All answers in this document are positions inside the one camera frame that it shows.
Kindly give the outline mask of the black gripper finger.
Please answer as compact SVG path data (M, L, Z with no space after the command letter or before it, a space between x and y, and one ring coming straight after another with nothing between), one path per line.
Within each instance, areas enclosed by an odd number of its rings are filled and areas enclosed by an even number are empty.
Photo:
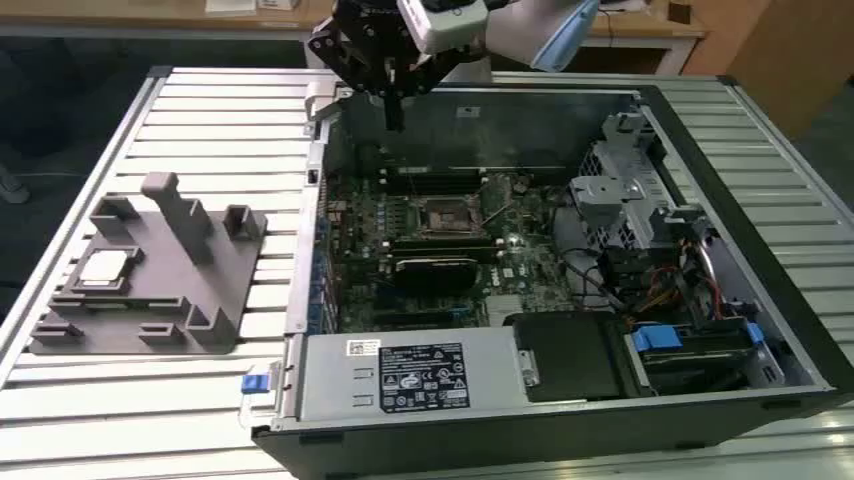
M427 94L451 70L468 62L468 46L428 55L425 58L408 56L396 58L393 63L393 130L404 129L403 101Z
M393 131L393 82L387 69L389 59L381 65L369 64L363 59L339 29L335 17L328 17L315 28L307 46L356 92L379 99L385 129Z

